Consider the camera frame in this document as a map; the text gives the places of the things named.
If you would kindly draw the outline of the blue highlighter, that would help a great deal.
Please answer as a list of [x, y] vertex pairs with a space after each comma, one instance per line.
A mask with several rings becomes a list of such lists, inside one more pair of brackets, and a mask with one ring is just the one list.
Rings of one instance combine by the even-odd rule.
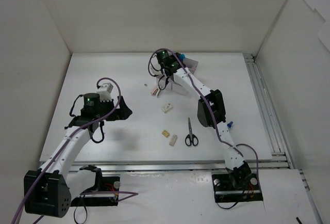
[[183, 62], [185, 60], [185, 55], [181, 53], [176, 53], [177, 58], [179, 59], [180, 62]]

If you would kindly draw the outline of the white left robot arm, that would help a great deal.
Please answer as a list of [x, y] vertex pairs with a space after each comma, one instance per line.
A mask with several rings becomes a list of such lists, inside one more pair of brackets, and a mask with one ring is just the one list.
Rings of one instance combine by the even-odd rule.
[[80, 115], [73, 116], [67, 132], [50, 158], [38, 170], [30, 170], [24, 177], [25, 212], [62, 218], [72, 200], [85, 192], [96, 193], [103, 187], [100, 168], [87, 165], [71, 178], [68, 173], [82, 148], [89, 142], [98, 143], [93, 134], [102, 130], [106, 121], [126, 120], [132, 110], [124, 98], [101, 101], [98, 93], [81, 95], [84, 106]]

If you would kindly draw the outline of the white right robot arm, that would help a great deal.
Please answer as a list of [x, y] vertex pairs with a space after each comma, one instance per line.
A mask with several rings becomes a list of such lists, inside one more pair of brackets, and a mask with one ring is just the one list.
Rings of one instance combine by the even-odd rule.
[[157, 58], [158, 72], [182, 86], [197, 99], [197, 119], [208, 128], [222, 148], [221, 153], [228, 173], [229, 185], [242, 189], [249, 184], [252, 171], [234, 143], [226, 122], [226, 110], [220, 90], [213, 90], [198, 80], [178, 57], [178, 54], [165, 48], [157, 49], [152, 57]]

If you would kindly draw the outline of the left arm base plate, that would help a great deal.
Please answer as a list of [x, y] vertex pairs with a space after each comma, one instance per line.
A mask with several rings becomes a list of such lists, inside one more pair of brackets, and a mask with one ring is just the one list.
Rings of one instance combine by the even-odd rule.
[[77, 197], [71, 202], [71, 207], [117, 206], [120, 199], [119, 193], [113, 193], [113, 191], [118, 191], [120, 185], [119, 175], [104, 176], [98, 190], [85, 190], [83, 196]]

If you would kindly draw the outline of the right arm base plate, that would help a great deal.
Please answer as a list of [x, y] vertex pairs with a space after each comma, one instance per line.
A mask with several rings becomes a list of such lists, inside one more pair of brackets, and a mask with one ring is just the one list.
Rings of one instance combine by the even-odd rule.
[[263, 195], [255, 173], [238, 188], [232, 185], [227, 174], [212, 174], [211, 178], [215, 203], [263, 201]]

